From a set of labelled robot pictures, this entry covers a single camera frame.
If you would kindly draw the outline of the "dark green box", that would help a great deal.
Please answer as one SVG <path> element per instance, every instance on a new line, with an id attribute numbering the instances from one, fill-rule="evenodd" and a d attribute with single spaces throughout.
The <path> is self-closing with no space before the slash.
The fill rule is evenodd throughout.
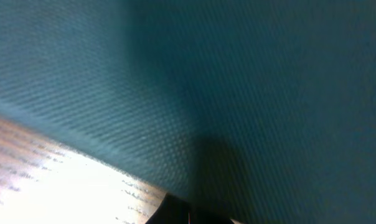
<path id="1" fill-rule="evenodd" d="M 376 1 L 0 0 L 0 114 L 248 223 L 376 223 Z"/>

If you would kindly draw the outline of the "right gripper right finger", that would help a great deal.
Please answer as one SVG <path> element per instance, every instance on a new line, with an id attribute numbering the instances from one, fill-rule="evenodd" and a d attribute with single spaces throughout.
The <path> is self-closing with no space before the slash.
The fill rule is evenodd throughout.
<path id="1" fill-rule="evenodd" d="M 223 217 L 200 207 L 190 207 L 190 224 L 233 224 L 229 218 Z"/>

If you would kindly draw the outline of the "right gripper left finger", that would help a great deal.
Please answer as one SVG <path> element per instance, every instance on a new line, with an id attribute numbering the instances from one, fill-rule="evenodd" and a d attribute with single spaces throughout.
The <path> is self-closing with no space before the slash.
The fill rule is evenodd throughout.
<path id="1" fill-rule="evenodd" d="M 190 205 L 174 195 L 166 194 L 146 224 L 190 224 Z"/>

